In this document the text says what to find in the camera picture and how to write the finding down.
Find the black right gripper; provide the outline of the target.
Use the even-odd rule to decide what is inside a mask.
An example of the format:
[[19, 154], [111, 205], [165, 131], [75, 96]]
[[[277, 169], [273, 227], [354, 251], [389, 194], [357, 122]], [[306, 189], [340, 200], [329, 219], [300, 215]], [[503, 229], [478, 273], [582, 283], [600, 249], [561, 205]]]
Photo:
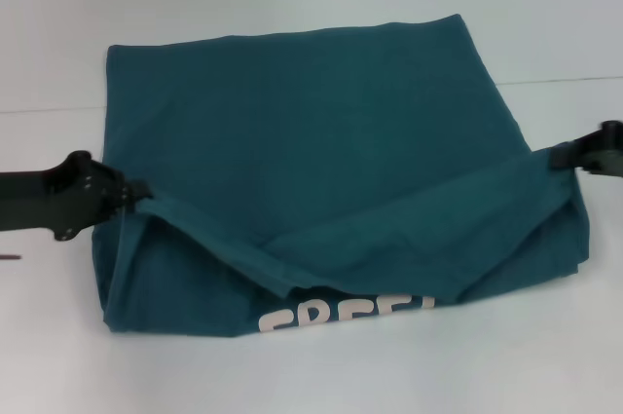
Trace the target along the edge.
[[553, 170], [581, 168], [592, 174], [621, 176], [622, 122], [602, 122], [595, 132], [551, 147], [549, 168]]

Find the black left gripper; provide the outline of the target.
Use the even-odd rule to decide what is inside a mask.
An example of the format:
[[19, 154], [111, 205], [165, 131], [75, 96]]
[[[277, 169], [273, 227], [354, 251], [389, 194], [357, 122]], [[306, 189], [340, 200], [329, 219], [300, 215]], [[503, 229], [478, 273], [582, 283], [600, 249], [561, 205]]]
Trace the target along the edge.
[[64, 242], [152, 197], [146, 181], [126, 181], [90, 152], [74, 151], [51, 169], [1, 175], [1, 230], [47, 229]]

